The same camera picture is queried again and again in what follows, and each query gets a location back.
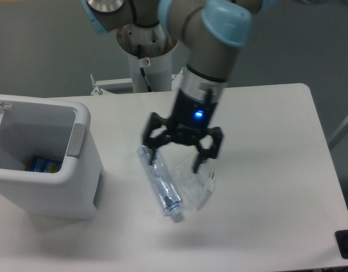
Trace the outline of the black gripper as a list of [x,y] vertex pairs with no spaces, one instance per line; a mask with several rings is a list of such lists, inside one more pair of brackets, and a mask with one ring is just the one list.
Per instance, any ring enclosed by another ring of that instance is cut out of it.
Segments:
[[[223,132],[222,128],[218,126],[209,128],[209,123],[218,104],[212,101],[213,97],[214,92],[211,88],[205,91],[202,100],[179,90],[168,120],[155,112],[151,113],[142,133],[142,144],[149,149],[149,165],[154,160],[156,150],[169,144],[170,141],[197,148],[198,154],[192,166],[193,173],[197,173],[200,165],[205,163],[207,159],[218,157]],[[165,130],[153,137],[152,133],[160,128],[165,128]],[[208,148],[204,148],[201,144],[201,140],[206,136],[212,139]]]

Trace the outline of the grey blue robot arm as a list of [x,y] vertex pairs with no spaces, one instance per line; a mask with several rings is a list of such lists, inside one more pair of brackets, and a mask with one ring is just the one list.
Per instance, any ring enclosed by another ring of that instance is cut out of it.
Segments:
[[178,43],[189,50],[183,79],[168,118],[152,113],[142,134],[150,158],[168,143],[195,146],[193,170],[218,156],[223,139],[209,127],[241,48],[252,16],[273,1],[83,1],[95,31],[116,31],[117,40],[134,57],[135,92],[166,91],[172,75],[153,64]]

